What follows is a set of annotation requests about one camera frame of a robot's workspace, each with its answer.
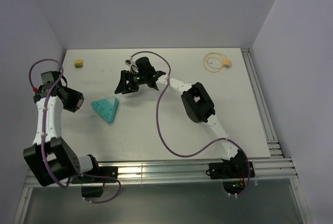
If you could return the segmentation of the teal triangular power strip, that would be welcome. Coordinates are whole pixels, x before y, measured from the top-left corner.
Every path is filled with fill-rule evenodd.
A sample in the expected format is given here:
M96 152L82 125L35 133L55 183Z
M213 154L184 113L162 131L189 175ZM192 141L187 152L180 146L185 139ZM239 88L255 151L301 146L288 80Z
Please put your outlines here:
M108 97L91 102L93 110L108 124L114 122L119 101L116 97Z

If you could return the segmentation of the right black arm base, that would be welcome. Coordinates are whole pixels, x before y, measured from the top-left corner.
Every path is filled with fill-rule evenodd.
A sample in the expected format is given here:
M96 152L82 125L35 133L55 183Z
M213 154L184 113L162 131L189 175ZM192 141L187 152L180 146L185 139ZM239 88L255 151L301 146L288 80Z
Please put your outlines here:
M255 177L252 162L245 162L243 165L234 166L230 161L209 163L206 175L211 180L221 180L223 190L227 196L237 198L240 196L250 183L251 178Z

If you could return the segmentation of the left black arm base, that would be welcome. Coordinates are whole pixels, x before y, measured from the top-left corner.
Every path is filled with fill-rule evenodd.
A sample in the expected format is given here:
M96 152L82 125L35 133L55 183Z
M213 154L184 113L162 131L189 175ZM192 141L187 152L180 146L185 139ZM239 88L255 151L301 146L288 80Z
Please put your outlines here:
M88 199L97 199L106 191L107 183L117 183L118 167L98 167L95 172L86 172L88 176L75 176L71 184L81 185L81 196Z

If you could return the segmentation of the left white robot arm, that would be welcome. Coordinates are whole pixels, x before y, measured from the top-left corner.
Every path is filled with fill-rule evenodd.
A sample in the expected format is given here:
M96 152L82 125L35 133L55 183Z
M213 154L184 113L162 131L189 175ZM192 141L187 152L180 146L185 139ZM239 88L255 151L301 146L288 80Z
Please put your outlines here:
M84 102L83 94L63 85L60 72L41 74L42 85L35 90L33 100L37 106L37 131L31 147L24 149L23 157L41 186L82 174L89 182L101 177L101 168L91 155L78 157L62 138L63 110L76 112Z

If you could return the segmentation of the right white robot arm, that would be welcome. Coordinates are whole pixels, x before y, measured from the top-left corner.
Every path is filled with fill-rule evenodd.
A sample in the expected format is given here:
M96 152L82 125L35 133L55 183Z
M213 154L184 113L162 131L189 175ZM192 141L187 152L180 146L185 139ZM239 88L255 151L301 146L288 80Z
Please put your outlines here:
M218 143L225 154L222 155L222 167L219 173L223 178L236 178L251 175L251 165L244 150L234 141L218 120L214 103L205 87L200 83L185 83L171 77L170 72L157 71L150 63L148 57L137 60L126 60L128 70L121 71L120 81L115 89L116 94L130 94L139 90L140 85L146 84L149 88L158 90L164 86L160 96L169 89L174 95L181 98L187 117L201 126L205 132L212 136L212 141L193 154L178 154L173 151L161 138L164 147L173 155L182 158L194 157L205 151L211 145Z

